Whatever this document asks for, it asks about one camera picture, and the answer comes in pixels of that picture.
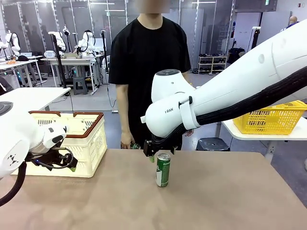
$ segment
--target gray stool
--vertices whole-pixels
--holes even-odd
[[[73,94],[87,94],[88,90],[85,83],[85,78],[72,78],[73,81]]]
[[[220,138],[201,138],[197,142],[197,151],[230,151],[229,146]]]

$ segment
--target silver can top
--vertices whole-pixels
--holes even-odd
[[[171,159],[171,156],[168,153],[160,153],[158,155],[158,159],[161,161],[169,161]]]

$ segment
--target yellow plastic crate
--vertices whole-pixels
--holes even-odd
[[[53,169],[49,171],[42,166],[28,162],[27,175],[36,176],[68,176],[92,177],[106,152],[105,121],[103,113],[76,112],[64,114],[60,112],[32,111],[30,114],[40,126],[53,122],[68,126],[67,136],[61,147],[70,149],[78,160],[75,172],[70,169]]]
[[[243,134],[288,135],[307,110],[302,101],[266,107],[233,119]]]

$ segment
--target beige crate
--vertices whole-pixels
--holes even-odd
[[[30,112],[40,126],[50,123],[62,123],[68,126],[67,137],[61,147],[72,151],[78,160],[75,172],[70,169],[53,169],[49,171],[42,166],[27,163],[27,175],[92,177],[106,152],[105,120],[103,113],[74,113],[35,111]]]

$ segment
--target brown table top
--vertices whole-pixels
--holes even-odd
[[[169,185],[141,150],[108,149],[90,179],[27,176],[3,230],[302,230],[307,210],[259,153],[178,151]],[[15,176],[0,181],[0,197]]]

